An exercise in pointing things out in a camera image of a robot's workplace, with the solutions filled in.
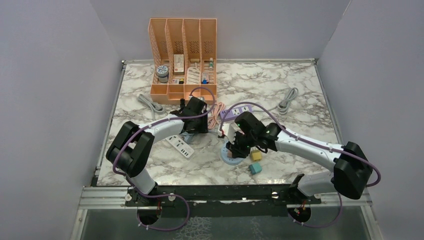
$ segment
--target white wall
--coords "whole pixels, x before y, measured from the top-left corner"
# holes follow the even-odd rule
[[[91,0],[119,56],[152,59],[150,18],[217,18],[217,56],[319,58],[349,0]]]
[[[70,237],[120,66],[88,0],[0,3],[0,239]]]
[[[424,1],[353,0],[318,67],[344,140],[382,181],[370,188],[384,239],[423,239]]]

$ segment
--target gray cable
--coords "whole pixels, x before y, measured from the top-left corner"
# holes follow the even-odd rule
[[[288,90],[288,93],[284,96],[284,98],[277,104],[277,106],[268,109],[268,111],[272,111],[274,109],[278,109],[278,112],[282,115],[287,114],[289,112],[290,103],[298,96],[299,89],[296,87],[292,87]],[[263,113],[263,110],[255,110],[255,112]]]
[[[147,97],[145,97],[143,94],[138,95],[137,100],[140,103],[146,104],[150,107],[151,115],[153,117],[153,121],[155,121],[155,113],[162,114],[165,113],[165,108],[160,105],[159,103],[153,102],[149,100]]]

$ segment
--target blue round power strip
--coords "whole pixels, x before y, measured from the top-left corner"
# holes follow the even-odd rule
[[[221,159],[224,161],[224,163],[234,166],[234,165],[237,165],[237,164],[243,162],[244,158],[241,158],[241,157],[232,158],[232,157],[227,156],[227,154],[229,152],[229,150],[226,148],[227,142],[228,141],[226,141],[221,148]]]

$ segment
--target white marble surface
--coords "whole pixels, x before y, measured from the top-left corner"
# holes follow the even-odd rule
[[[276,110],[272,113],[291,130],[317,140],[337,143],[335,130],[312,63],[218,63],[218,100],[227,106],[251,101],[266,109],[275,106],[287,93],[296,87],[299,95],[291,103],[286,115]],[[106,149],[126,121],[136,124],[152,121],[149,108],[137,101],[139,93],[149,95],[153,77],[153,64],[129,64],[126,66],[122,87],[113,116]],[[178,106],[167,105],[169,111]],[[271,119],[265,113],[255,116],[265,125]],[[198,134],[191,147],[195,153],[185,159],[165,140],[153,145],[147,169],[160,185],[231,185],[231,184],[282,184],[290,183],[299,173],[314,174],[325,168],[284,152],[270,151],[263,154],[259,162],[262,172],[251,175],[246,158],[236,166],[220,160],[219,152],[223,140],[214,134]],[[125,179],[112,172],[112,164],[103,159],[98,186],[127,186]]]

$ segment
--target yellow cube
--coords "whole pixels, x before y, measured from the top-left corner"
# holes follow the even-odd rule
[[[253,150],[250,152],[250,159],[252,159],[253,162],[258,162],[262,159],[261,151],[259,150]]]

